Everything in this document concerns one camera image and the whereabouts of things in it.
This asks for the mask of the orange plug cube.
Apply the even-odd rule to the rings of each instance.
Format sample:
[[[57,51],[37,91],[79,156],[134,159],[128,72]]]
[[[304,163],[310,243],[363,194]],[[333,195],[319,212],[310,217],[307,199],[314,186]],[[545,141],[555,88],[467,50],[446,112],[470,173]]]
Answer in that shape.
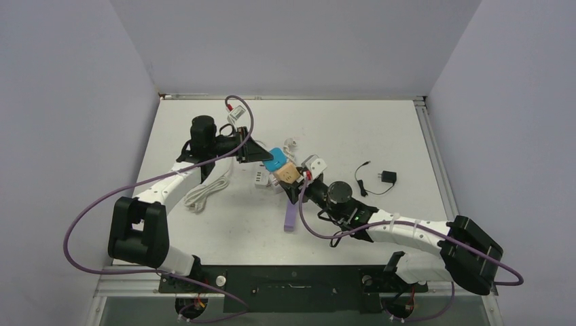
[[[278,170],[272,173],[275,178],[279,181],[292,184],[299,181],[302,178],[297,166],[293,162],[287,162],[285,165],[280,167]]]

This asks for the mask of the blue plug cube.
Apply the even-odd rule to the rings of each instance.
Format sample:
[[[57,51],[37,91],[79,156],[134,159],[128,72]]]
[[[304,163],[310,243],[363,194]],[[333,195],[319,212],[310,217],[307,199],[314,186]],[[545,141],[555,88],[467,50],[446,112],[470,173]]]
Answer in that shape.
[[[273,173],[280,168],[282,168],[288,162],[287,156],[284,154],[283,150],[279,147],[272,148],[269,153],[272,155],[271,160],[263,161],[263,165],[266,170]]]

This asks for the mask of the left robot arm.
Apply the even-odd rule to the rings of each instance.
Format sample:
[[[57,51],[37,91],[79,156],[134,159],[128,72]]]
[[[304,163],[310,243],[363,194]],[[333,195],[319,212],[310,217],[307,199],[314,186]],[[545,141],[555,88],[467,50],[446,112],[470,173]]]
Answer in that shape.
[[[246,127],[229,135],[218,134],[214,119],[200,115],[192,120],[190,139],[176,159],[170,175],[159,179],[134,198],[115,202],[108,254],[133,264],[176,274],[176,283],[186,292],[200,288],[202,272],[194,268],[195,257],[170,244],[170,211],[193,189],[202,189],[224,169],[216,160],[239,163],[264,162],[272,154],[258,144]]]

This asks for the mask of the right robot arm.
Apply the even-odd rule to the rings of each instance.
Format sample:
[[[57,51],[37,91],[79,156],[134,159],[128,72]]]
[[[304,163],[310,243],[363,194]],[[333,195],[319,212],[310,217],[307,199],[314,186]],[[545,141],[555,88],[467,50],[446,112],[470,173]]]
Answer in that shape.
[[[477,295],[488,295],[496,285],[504,250],[475,221],[458,215],[452,221],[430,221],[405,217],[353,197],[344,181],[326,185],[319,177],[280,183],[291,203],[311,201],[319,207],[318,218],[339,228],[324,235],[304,227],[317,238],[351,237],[370,243],[391,243],[417,250],[416,256],[400,253],[384,271],[385,285],[394,291],[419,282],[454,282]]]

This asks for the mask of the white plug adapter with sticker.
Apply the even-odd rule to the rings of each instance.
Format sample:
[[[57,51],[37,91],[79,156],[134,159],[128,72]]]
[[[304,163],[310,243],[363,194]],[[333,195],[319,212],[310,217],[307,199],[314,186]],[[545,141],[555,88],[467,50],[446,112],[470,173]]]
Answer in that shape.
[[[275,194],[281,194],[284,192],[284,189],[281,187],[280,183],[277,180],[271,181],[270,182],[270,189],[275,193]]]

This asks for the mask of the white power strip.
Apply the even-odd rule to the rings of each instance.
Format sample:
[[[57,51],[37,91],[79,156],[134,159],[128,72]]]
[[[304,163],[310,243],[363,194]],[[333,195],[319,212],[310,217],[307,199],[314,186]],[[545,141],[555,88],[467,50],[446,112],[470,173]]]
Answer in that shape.
[[[258,189],[265,189],[270,184],[270,173],[264,169],[257,169],[255,172],[254,186]]]

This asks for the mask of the purple power strip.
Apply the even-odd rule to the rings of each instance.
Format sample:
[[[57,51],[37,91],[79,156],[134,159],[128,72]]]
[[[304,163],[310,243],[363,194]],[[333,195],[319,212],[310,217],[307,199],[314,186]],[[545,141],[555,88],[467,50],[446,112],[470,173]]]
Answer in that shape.
[[[295,230],[297,217],[298,217],[298,205],[288,200],[285,210],[285,218],[283,222],[284,232],[293,232]]]

